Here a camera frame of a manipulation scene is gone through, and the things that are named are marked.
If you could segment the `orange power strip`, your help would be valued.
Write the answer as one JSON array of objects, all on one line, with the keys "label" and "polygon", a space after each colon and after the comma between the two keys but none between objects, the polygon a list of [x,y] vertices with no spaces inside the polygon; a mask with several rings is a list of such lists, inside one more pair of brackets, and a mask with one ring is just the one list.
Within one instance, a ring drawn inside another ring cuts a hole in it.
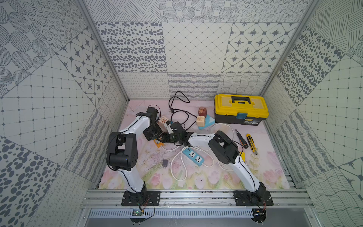
[{"label": "orange power strip", "polygon": [[160,147],[164,146],[164,143],[160,142],[157,139],[154,140],[154,143],[155,143],[155,145],[156,145],[157,148],[160,148]]}]

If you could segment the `blue power strip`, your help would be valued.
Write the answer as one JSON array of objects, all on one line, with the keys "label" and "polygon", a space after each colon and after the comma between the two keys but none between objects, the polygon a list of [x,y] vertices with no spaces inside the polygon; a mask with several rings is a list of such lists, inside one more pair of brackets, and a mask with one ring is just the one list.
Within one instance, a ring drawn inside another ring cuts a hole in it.
[{"label": "blue power strip", "polygon": [[197,166],[202,166],[204,163],[204,158],[196,153],[192,148],[186,147],[182,153],[188,157],[192,162],[194,162]]}]

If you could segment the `teal power strip base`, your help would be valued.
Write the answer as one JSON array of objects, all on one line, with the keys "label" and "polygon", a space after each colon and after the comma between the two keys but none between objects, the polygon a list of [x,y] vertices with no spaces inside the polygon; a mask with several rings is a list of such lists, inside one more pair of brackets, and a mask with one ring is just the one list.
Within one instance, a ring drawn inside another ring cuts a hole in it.
[{"label": "teal power strip base", "polygon": [[215,122],[215,119],[209,115],[207,115],[207,117],[205,118],[205,126],[199,126],[198,128],[200,130],[203,130],[205,128],[208,128],[212,125],[214,125],[216,122]]}]

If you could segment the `yellow plug adapter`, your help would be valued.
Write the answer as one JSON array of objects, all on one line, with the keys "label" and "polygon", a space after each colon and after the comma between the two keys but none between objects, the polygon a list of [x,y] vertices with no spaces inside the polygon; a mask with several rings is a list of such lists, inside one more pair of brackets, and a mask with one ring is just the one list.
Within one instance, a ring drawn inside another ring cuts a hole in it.
[{"label": "yellow plug adapter", "polygon": [[241,152],[240,153],[240,156],[241,156],[242,161],[245,162],[245,153],[244,152]]}]

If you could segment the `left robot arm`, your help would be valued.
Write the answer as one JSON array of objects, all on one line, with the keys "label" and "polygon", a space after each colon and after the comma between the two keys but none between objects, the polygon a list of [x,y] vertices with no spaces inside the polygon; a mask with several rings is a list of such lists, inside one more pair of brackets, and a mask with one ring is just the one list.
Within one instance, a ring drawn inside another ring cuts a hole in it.
[{"label": "left robot arm", "polygon": [[115,172],[120,172],[128,184],[127,191],[142,194],[146,190],[145,183],[135,168],[138,161],[137,139],[143,135],[147,141],[157,139],[163,133],[158,121],[159,111],[148,107],[145,113],[136,114],[135,120],[119,132],[112,132],[106,152],[106,163]]}]

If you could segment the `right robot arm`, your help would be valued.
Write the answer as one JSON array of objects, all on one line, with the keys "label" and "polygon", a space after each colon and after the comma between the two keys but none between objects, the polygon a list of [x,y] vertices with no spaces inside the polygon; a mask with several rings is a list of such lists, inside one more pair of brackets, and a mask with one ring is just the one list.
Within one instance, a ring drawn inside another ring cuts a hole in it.
[{"label": "right robot arm", "polygon": [[242,159],[242,144],[230,139],[224,132],[198,134],[186,131],[178,122],[171,124],[171,133],[163,132],[157,138],[162,143],[178,143],[185,147],[209,146],[216,158],[223,164],[230,165],[242,181],[245,190],[253,196],[262,198],[266,187],[246,166]]}]

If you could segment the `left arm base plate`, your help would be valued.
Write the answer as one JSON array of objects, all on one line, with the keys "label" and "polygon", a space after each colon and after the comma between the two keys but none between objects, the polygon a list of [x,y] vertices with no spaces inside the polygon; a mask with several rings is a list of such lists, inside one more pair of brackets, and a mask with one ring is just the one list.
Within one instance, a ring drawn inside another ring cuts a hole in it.
[{"label": "left arm base plate", "polygon": [[160,191],[145,191],[141,193],[125,191],[122,206],[159,206],[160,196]]}]

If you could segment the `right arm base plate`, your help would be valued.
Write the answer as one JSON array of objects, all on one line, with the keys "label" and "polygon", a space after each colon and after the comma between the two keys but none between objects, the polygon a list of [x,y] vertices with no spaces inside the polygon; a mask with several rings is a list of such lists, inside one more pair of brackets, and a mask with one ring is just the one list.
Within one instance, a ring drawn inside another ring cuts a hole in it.
[{"label": "right arm base plate", "polygon": [[233,197],[236,206],[273,206],[271,193],[265,191],[262,196],[256,193],[251,193],[247,190],[244,191],[233,191]]}]

